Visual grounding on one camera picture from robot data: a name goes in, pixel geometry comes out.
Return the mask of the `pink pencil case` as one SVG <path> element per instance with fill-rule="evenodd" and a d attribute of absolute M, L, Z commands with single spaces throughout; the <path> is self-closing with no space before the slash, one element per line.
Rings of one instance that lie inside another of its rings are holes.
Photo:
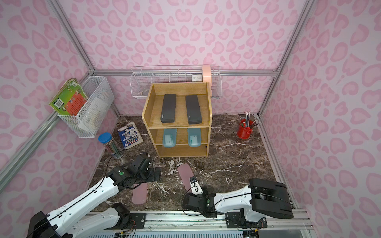
<path fill-rule="evenodd" d="M 148 183 L 142 183 L 139 187 L 135 188 L 132 196 L 132 203 L 135 205 L 145 204 L 147 201 Z"/>
<path fill-rule="evenodd" d="M 189 164 L 182 164 L 178 168 L 178 173 L 181 177 L 182 183 L 185 186 L 185 189 L 188 190 L 191 188 L 190 178 L 194 176 L 191 167 Z"/>

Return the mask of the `teal pencil case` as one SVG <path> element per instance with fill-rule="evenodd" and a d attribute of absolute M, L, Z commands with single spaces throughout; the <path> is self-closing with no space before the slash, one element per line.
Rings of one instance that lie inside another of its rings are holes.
<path fill-rule="evenodd" d="M 163 131 L 163 146 L 171 148 L 176 146 L 177 129 L 164 129 Z"/>
<path fill-rule="evenodd" d="M 200 128 L 188 128 L 188 145 L 190 147 L 201 146 L 201 129 Z"/>

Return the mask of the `black pencil case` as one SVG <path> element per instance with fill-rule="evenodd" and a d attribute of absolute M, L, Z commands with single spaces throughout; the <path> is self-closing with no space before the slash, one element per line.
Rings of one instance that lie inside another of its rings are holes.
<path fill-rule="evenodd" d="M 160 120 L 162 123 L 173 123 L 176 114 L 176 94 L 165 94 L 163 97 Z"/>
<path fill-rule="evenodd" d="M 190 125 L 201 124 L 202 116 L 197 95 L 188 95 L 185 97 L 187 108 L 187 119 Z"/>

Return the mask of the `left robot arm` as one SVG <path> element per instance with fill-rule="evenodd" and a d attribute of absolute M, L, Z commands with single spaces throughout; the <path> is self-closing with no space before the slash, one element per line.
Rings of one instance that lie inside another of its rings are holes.
<path fill-rule="evenodd" d="M 74 200 L 47 214 L 40 211 L 29 222 L 29 238 L 87 238 L 102 230 L 123 233 L 144 227 L 145 215 L 134 215 L 122 203 L 85 218 L 90 211 L 121 191 L 134 190 L 144 183 L 159 182 L 162 171 L 150 156 L 141 153 L 129 163 L 106 171 L 103 178 Z"/>

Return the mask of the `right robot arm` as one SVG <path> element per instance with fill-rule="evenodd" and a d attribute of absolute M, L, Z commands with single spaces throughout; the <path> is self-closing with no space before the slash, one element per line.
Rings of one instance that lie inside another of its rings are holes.
<path fill-rule="evenodd" d="M 287 186 L 283 183 L 253 178 L 249 185 L 227 193 L 207 193 L 195 177 L 190 179 L 191 188 L 183 196 L 182 209 L 198 212 L 206 218 L 219 214 L 243 211 L 248 222 L 258 222 L 265 216 L 292 219 L 293 205 Z"/>

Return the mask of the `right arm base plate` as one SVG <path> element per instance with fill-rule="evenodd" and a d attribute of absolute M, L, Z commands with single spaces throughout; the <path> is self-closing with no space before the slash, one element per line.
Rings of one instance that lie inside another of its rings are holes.
<path fill-rule="evenodd" d="M 267 228 L 266 218 L 261 218 L 257 222 L 249 222 L 245 219 L 243 211 L 233 211 L 225 213 L 225 221 L 228 229 L 264 229 Z"/>

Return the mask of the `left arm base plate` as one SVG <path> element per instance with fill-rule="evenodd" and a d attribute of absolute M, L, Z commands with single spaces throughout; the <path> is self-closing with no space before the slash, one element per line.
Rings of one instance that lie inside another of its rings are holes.
<path fill-rule="evenodd" d="M 146 221 L 146 213 L 126 213 L 120 216 L 112 230 L 142 230 Z"/>

